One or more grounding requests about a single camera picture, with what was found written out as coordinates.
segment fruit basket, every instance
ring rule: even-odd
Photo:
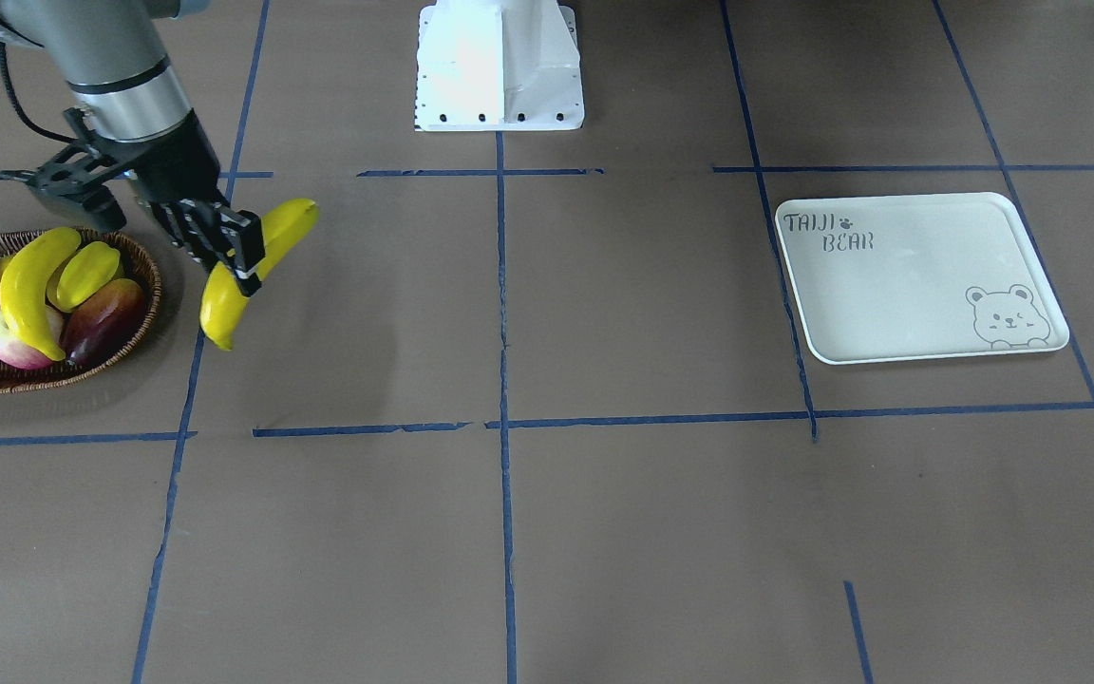
[[[0,362],[0,394],[28,393],[35,390],[47,390],[53,386],[72,385],[74,382],[86,380],[104,369],[120,362],[123,358],[129,356],[135,347],[138,347],[140,339],[147,336],[147,332],[154,323],[158,308],[163,299],[163,282],[160,279],[160,271],[154,265],[147,248],[139,245],[126,234],[121,233],[96,233],[90,229],[78,229],[83,237],[83,245],[93,241],[107,242],[110,247],[120,251],[123,267],[126,277],[132,278],[142,286],[143,293],[147,294],[147,315],[140,322],[138,331],[129,337],[125,345],[104,360],[102,363],[82,367],[58,362],[38,370],[21,370]],[[0,256],[13,255],[19,252],[27,242],[32,242],[36,236],[44,233],[39,230],[18,231],[18,233],[0,233]]]

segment apple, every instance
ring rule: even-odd
[[[45,306],[45,316],[48,318],[48,329],[54,334],[54,339],[61,337],[61,325],[66,323],[61,318],[61,313],[53,306]],[[21,370],[37,370],[53,364],[53,359],[14,336],[8,327],[3,309],[0,309],[0,362]]]

